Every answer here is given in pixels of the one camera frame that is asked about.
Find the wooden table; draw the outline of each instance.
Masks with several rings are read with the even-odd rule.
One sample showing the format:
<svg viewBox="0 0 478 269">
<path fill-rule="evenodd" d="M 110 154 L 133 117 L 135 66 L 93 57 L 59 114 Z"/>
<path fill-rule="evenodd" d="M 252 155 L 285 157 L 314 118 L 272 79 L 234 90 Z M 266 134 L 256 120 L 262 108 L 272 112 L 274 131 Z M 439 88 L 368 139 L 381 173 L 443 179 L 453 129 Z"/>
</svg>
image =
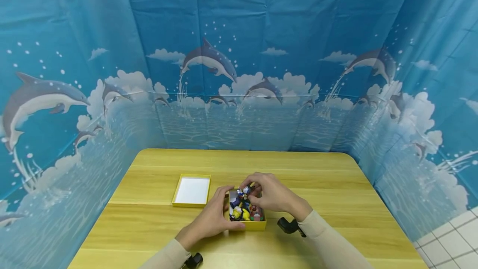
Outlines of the wooden table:
<svg viewBox="0 0 478 269">
<path fill-rule="evenodd" d="M 173 208 L 180 174 L 210 174 L 212 196 L 252 172 L 271 172 L 304 197 L 375 269 L 427 266 L 368 183 L 342 153 L 146 149 L 141 151 L 69 269 L 135 269 L 164 247 L 201 209 Z M 267 212 L 264 232 L 231 232 L 198 244 L 202 269 L 320 268 L 298 232 L 284 234 Z"/>
</svg>

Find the open box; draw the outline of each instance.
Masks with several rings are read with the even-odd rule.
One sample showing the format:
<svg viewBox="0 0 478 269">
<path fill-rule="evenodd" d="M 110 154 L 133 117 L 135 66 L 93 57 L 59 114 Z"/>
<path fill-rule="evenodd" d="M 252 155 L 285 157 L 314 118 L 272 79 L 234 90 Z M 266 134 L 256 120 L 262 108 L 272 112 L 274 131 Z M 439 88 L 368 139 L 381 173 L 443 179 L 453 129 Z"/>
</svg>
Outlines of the open box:
<svg viewBox="0 0 478 269">
<path fill-rule="evenodd" d="M 204 208 L 210 185 L 210 175 L 182 174 L 174 192 L 173 207 Z"/>
<path fill-rule="evenodd" d="M 231 206 L 231 203 L 235 202 L 236 199 L 238 198 L 238 192 L 237 192 L 238 189 L 233 189 L 233 190 L 230 190 L 229 191 L 229 212 L 227 213 L 227 219 L 229 221 L 231 221 L 231 218 L 230 218 L 230 215 L 232 215 L 232 212 L 233 212 L 233 208 Z M 267 225 L 267 218 L 266 218 L 266 215 L 264 213 L 264 210 L 261 209 L 261 213 L 262 213 L 262 221 L 241 221 L 242 223 L 245 224 L 246 226 L 246 231 L 264 231 L 266 229 L 266 225 Z"/>
</svg>

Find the yellow toy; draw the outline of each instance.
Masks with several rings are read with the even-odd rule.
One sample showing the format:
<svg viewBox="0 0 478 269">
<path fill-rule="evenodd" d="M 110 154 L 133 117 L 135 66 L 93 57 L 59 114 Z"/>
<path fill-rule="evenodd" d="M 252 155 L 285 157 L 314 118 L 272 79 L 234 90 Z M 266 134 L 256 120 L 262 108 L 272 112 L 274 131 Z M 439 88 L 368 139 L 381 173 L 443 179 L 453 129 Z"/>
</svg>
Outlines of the yellow toy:
<svg viewBox="0 0 478 269">
<path fill-rule="evenodd" d="M 251 221 L 251 215 L 246 209 L 242 209 L 242 221 Z"/>
<path fill-rule="evenodd" d="M 233 219 L 239 219 L 241 214 L 242 214 L 242 211 L 243 209 L 239 208 L 239 207 L 235 207 L 234 210 L 232 211 L 232 218 Z"/>
</svg>

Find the beige sleeve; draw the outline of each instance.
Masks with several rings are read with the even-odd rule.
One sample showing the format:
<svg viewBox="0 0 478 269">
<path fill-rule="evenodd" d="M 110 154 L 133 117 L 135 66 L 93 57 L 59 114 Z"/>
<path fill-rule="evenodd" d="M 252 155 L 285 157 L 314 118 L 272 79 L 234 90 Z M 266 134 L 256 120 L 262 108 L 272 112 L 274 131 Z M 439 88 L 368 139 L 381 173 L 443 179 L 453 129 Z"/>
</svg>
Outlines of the beige sleeve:
<svg viewBox="0 0 478 269">
<path fill-rule="evenodd" d="M 373 269 L 365 257 L 314 210 L 299 222 L 299 227 L 327 269 Z"/>
<path fill-rule="evenodd" d="M 181 269 L 190 256 L 191 254 L 173 239 L 139 269 Z"/>
</svg>

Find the dolphin print curtain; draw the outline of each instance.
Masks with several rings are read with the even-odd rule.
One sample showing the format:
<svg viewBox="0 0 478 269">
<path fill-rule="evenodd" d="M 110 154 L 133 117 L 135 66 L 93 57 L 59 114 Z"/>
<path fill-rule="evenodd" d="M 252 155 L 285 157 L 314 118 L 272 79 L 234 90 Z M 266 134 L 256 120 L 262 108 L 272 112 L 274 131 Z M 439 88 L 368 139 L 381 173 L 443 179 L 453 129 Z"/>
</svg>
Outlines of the dolphin print curtain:
<svg viewBox="0 0 478 269">
<path fill-rule="evenodd" d="M 410 240 L 478 205 L 476 0 L 0 0 L 0 267 L 147 147 L 345 152 Z"/>
</svg>

